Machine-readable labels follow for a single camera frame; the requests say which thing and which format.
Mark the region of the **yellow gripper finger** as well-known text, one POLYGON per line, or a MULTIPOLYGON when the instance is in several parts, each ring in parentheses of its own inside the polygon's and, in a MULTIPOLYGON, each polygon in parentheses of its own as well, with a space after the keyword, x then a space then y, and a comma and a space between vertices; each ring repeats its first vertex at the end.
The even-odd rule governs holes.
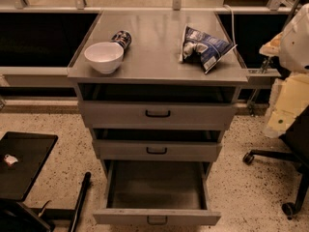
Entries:
POLYGON ((263 44, 259 49, 259 53, 265 56, 278 56, 280 52, 280 44, 283 33, 280 32, 269 42, 263 44))

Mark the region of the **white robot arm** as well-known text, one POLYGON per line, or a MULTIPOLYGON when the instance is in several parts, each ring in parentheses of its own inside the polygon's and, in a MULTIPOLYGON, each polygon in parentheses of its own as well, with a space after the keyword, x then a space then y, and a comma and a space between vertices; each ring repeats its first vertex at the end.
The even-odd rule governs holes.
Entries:
POLYGON ((284 30, 264 44, 259 53, 278 57, 282 68, 290 71, 271 87, 264 133, 276 138, 284 134, 309 105, 309 4, 305 4, 284 30))

